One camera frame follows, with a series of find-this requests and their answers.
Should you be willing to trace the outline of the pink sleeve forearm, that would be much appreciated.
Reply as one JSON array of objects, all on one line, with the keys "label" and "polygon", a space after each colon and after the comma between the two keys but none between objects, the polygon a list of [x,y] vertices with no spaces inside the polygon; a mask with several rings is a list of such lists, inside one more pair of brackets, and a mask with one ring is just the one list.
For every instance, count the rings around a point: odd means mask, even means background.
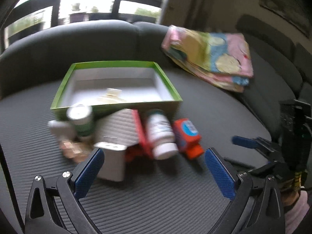
[{"label": "pink sleeve forearm", "polygon": [[309,195],[307,191],[301,191],[299,198],[293,205],[284,207],[285,213],[285,233],[294,233],[295,230],[307,215],[310,204],[308,203]]}]

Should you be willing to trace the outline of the person's right hand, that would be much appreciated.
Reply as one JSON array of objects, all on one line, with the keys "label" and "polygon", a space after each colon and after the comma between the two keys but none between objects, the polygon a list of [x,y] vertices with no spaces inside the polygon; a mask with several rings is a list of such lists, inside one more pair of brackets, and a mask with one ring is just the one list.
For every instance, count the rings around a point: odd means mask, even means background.
[{"label": "person's right hand", "polygon": [[281,192],[281,200],[284,207],[292,206],[299,199],[300,194],[298,191],[287,190]]}]

